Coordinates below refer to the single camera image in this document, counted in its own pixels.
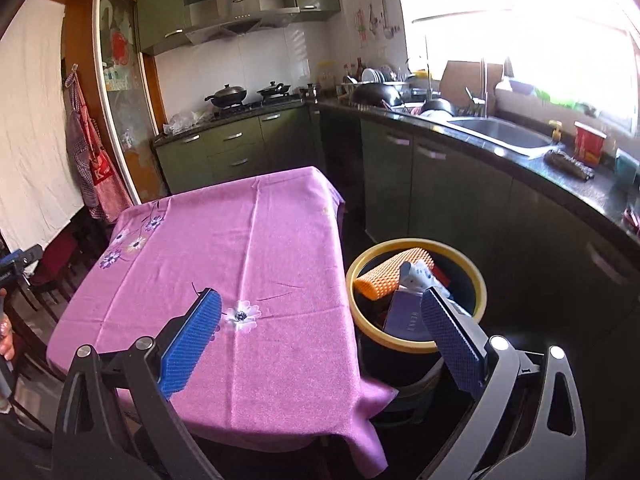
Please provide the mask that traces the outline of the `person's left hand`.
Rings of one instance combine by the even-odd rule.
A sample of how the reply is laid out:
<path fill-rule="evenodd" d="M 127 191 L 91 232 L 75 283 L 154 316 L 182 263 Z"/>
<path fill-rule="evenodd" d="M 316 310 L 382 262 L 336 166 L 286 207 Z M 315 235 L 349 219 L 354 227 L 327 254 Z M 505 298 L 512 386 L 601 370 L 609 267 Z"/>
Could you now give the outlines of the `person's left hand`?
<path fill-rule="evenodd" d="M 15 347 L 13 341 L 12 324 L 6 312 L 1 312 L 1 340 L 0 340 L 0 354 L 8 361 L 11 362 L 15 356 Z"/>

